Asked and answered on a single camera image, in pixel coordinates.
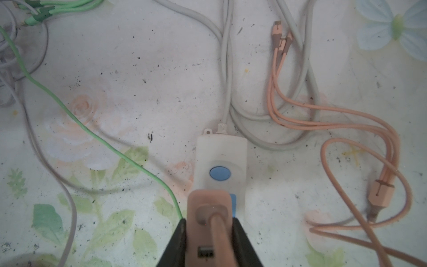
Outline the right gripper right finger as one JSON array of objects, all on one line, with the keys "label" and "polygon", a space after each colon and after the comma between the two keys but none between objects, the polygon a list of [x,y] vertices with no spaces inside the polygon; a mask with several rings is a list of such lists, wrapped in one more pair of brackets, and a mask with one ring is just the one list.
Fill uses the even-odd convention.
[{"label": "right gripper right finger", "polygon": [[263,267],[238,218],[232,219],[232,247],[239,267]]}]

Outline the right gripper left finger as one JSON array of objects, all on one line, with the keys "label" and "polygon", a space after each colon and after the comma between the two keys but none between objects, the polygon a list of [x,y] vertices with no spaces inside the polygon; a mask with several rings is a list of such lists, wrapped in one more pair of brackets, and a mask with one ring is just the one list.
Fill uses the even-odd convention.
[{"label": "right gripper left finger", "polygon": [[186,255],[186,219],[181,219],[163,252],[157,267],[184,267]]}]

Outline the pink charger adapter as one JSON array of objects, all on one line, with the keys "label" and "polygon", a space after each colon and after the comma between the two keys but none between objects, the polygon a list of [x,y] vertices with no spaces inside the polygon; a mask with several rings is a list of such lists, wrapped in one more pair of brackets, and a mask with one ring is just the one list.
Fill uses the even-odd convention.
[{"label": "pink charger adapter", "polygon": [[236,267],[232,200],[223,190],[195,190],[187,200],[187,267]]}]

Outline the white blue power strip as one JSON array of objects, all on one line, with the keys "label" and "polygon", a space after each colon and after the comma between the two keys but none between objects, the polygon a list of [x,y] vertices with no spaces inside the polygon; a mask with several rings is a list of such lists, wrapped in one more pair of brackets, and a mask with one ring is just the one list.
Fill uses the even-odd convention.
[{"label": "white blue power strip", "polygon": [[244,221],[248,140],[205,129],[197,138],[195,156],[192,188],[227,191],[232,215]]}]

